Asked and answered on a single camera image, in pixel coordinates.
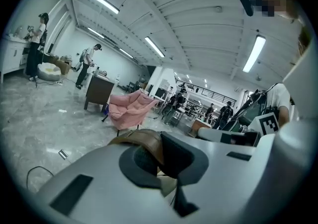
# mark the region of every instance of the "chair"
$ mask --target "chair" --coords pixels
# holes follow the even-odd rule
[[[141,90],[128,95],[111,95],[109,113],[111,121],[119,131],[142,124],[148,111],[157,104],[158,100],[148,97]]]

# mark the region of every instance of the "railing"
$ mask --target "railing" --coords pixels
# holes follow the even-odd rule
[[[205,89],[203,87],[200,87],[200,86],[197,86],[197,85],[194,85],[194,84],[191,84],[191,83],[187,83],[187,82],[184,82],[184,81],[181,81],[181,80],[176,80],[176,84],[178,86],[182,86],[182,84],[186,85],[188,87],[188,89],[198,93],[198,94],[201,94],[205,97],[208,97],[208,98],[211,98],[211,99],[214,99],[214,100],[217,100],[221,103],[227,103],[228,101],[230,101],[232,104],[231,106],[234,107],[235,106],[235,102],[236,100],[235,99],[232,99],[230,97],[227,97],[225,95],[222,95],[222,94],[219,94],[217,92],[214,92],[214,91],[211,91],[211,90],[208,90],[208,89]]]

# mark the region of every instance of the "ceiling light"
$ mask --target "ceiling light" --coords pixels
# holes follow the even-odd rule
[[[93,33],[95,33],[96,35],[98,35],[99,37],[104,38],[103,35],[99,34],[98,32],[94,31],[93,29],[91,29],[91,28],[89,28],[89,27],[88,27],[88,29],[89,29],[91,32],[93,32]]]
[[[160,49],[156,46],[156,44],[155,44],[149,37],[146,37],[145,40],[152,46],[152,48],[153,48],[161,57],[164,57],[164,54],[160,51]]]
[[[132,57],[130,54],[128,54],[127,52],[125,52],[124,50],[122,50],[121,48],[119,49],[121,52],[123,52],[124,54],[126,54],[126,55],[128,55],[130,58],[134,58],[134,57]]]
[[[112,12],[114,12],[115,14],[118,14],[119,9],[116,8],[113,4],[111,4],[110,2],[106,1],[106,0],[96,0],[98,2],[100,2],[101,4],[103,4],[104,6],[106,6],[107,8],[109,8]]]
[[[264,37],[257,35],[252,52],[250,53],[250,56],[243,69],[244,72],[249,72],[250,69],[253,67],[257,57],[262,51],[265,41],[266,39]]]

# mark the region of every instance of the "glossy floor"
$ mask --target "glossy floor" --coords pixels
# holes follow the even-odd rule
[[[87,152],[107,145],[116,136],[110,119],[104,123],[101,106],[89,104],[84,110],[85,87],[79,90],[74,81],[77,74],[70,71],[62,85],[30,82],[22,71],[4,76],[0,88],[1,151],[17,183],[26,187],[27,172],[43,166],[53,174]],[[116,88],[113,94],[124,94]],[[149,112],[142,128],[156,131],[179,129],[165,126],[158,114]],[[69,157],[63,160],[58,151],[63,149]],[[32,192],[50,179],[42,169],[30,173],[28,187]]]

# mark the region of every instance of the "bean bag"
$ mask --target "bean bag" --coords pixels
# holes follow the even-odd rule
[[[46,81],[58,81],[61,77],[61,70],[52,63],[41,63],[38,65],[38,77]]]

